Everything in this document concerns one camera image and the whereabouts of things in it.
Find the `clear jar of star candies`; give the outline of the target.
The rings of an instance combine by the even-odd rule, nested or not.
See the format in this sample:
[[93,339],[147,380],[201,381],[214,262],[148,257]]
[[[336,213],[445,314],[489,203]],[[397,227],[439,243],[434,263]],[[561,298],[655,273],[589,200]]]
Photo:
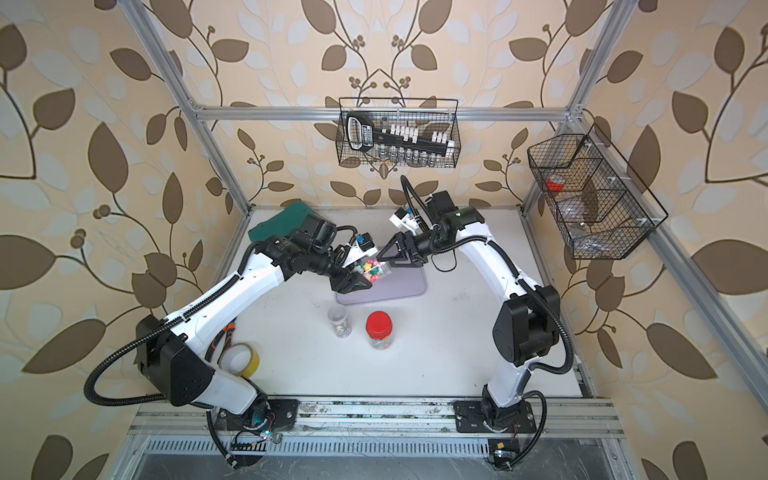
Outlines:
[[354,270],[370,283],[376,283],[392,273],[387,262],[380,262],[374,256],[359,259],[354,263]]

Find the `red lidded clear jar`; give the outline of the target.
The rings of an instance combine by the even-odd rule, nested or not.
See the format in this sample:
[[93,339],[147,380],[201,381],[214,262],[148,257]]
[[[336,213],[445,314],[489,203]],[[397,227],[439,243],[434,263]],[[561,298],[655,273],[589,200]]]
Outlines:
[[393,322],[383,311],[371,313],[366,321],[366,332],[373,348],[387,349],[392,343]]

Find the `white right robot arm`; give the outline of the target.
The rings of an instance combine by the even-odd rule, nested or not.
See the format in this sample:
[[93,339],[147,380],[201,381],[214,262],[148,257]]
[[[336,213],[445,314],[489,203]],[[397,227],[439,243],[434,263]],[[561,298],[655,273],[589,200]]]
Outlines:
[[483,427],[498,433],[526,421],[526,386],[536,370],[565,375],[573,368],[574,347],[560,318],[561,297],[515,264],[474,208],[452,208],[425,222],[414,210],[399,208],[389,221],[401,231],[377,259],[395,268],[423,266],[430,258],[462,252],[500,301],[492,328],[500,355],[479,402]]

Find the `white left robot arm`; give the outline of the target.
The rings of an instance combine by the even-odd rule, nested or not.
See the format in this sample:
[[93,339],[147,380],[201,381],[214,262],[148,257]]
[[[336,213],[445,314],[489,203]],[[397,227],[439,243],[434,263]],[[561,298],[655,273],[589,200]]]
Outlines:
[[[224,371],[205,358],[215,337],[246,308],[293,275],[311,272],[329,278],[337,293],[371,288],[354,264],[377,251],[370,235],[363,234],[339,250],[321,249],[308,237],[272,236],[253,242],[237,269],[189,305],[158,320],[147,316],[137,326],[137,338],[102,361],[88,376],[84,396],[100,406],[128,406],[166,400],[218,407],[243,414],[259,403],[259,389],[250,381]],[[131,351],[140,371],[156,393],[141,397],[107,398],[96,384],[106,369]]]

